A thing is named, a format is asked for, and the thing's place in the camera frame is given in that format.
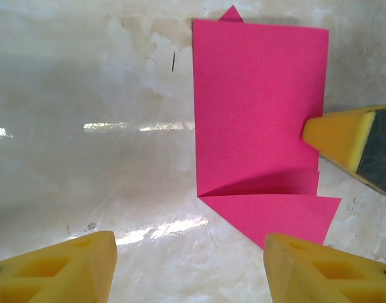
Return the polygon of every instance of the marble surface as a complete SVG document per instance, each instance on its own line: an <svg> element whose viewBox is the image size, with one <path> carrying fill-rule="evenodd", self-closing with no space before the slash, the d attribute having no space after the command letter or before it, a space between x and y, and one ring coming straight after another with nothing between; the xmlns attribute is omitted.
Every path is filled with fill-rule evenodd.
<svg viewBox="0 0 386 303"><path fill-rule="evenodd" d="M190 24L232 4L330 30L325 111L386 104L386 0L0 0L0 259L113 230L110 303L271 302L262 250L196 198ZM386 262L386 197L320 171L326 245Z"/></svg>

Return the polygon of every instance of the stain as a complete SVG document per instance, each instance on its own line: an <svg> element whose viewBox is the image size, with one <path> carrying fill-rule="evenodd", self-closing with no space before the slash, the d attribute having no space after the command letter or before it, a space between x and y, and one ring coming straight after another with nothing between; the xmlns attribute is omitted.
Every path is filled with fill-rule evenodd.
<svg viewBox="0 0 386 303"><path fill-rule="evenodd" d="M141 19L123 17L119 19L122 27L131 34L131 43L142 58L149 57L156 49L156 44L150 41L151 35L144 33L141 28Z"/></svg>
<svg viewBox="0 0 386 303"><path fill-rule="evenodd" d="M68 115L69 110L80 115L91 108L94 113L106 113L105 103L94 89L79 89L85 87L85 76L98 74L100 68L98 61L60 60L43 77L41 85L47 93L34 98L34 112L52 119L57 119L61 114Z"/></svg>
<svg viewBox="0 0 386 303"><path fill-rule="evenodd" d="M374 260L382 259L386 261L386 238L382 239L378 251L373 253Z"/></svg>
<svg viewBox="0 0 386 303"><path fill-rule="evenodd" d="M157 33L180 48L190 47L192 45L192 32L190 26L186 23L186 19L181 21L178 19L155 19L151 34Z"/></svg>
<svg viewBox="0 0 386 303"><path fill-rule="evenodd" d="M262 1L261 10L263 13L279 13L280 15L290 15L290 12L294 12L298 9L297 0L285 0L285 1ZM312 12L312 6L301 6L301 12L310 15Z"/></svg>
<svg viewBox="0 0 386 303"><path fill-rule="evenodd" d="M150 121L152 117L156 117L161 110L162 95L156 90L146 87L132 71L126 71L124 79L128 99L125 110L133 111L137 123Z"/></svg>
<svg viewBox="0 0 386 303"><path fill-rule="evenodd" d="M185 23L185 25L187 26L187 28L189 30L192 30L192 28L193 28L193 18L186 18L184 20L184 23Z"/></svg>
<svg viewBox="0 0 386 303"><path fill-rule="evenodd" d="M92 223L89 223L85 228L84 228L84 232L89 232L90 230L95 230L97 228L97 224L92 222Z"/></svg>
<svg viewBox="0 0 386 303"><path fill-rule="evenodd" d="M20 87L7 88L8 97L3 105L3 109L8 112L18 110L28 105L31 102L31 93Z"/></svg>
<svg viewBox="0 0 386 303"><path fill-rule="evenodd" d="M209 12L206 19L219 20L225 14L225 12L226 12L225 9L216 9L215 11Z"/></svg>
<svg viewBox="0 0 386 303"><path fill-rule="evenodd" d="M133 2L134 1L123 1L124 4L122 12L124 14L134 16L148 16L151 13L152 9L155 9L154 6L138 5Z"/></svg>
<svg viewBox="0 0 386 303"><path fill-rule="evenodd" d="M273 25L290 25L290 26L301 26L303 21L289 16L262 16L260 18L246 18L246 22L248 23L265 23L265 24L273 24Z"/></svg>

